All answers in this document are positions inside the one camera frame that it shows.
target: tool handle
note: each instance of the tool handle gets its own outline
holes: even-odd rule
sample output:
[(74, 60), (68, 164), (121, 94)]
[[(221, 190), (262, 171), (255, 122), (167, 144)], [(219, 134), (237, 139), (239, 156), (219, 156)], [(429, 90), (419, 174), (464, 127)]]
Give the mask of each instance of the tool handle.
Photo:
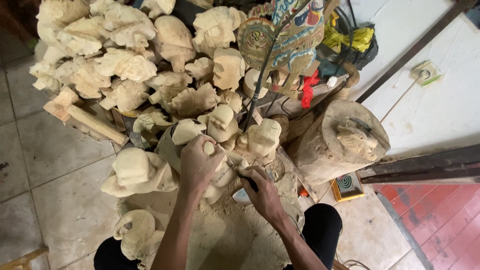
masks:
[(237, 171), (237, 176), (240, 177), (240, 178), (244, 178), (244, 179), (247, 179), (248, 183), (250, 183), (250, 186), (252, 187), (252, 189), (255, 191), (255, 192), (258, 192), (258, 186), (257, 186), (257, 183), (255, 183), (255, 181), (248, 177), (248, 176), (245, 176), (245, 175), (241, 175), (240, 172)]

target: left hand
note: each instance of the left hand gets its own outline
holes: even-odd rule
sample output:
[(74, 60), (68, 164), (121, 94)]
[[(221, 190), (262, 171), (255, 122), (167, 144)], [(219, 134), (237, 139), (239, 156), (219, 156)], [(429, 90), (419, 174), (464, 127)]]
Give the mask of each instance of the left hand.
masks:
[[(215, 153), (212, 156), (204, 152), (204, 143), (207, 141), (215, 145)], [(186, 196), (201, 195), (224, 157), (225, 152), (211, 137), (200, 134), (191, 140), (180, 154), (179, 193), (181, 192)]]

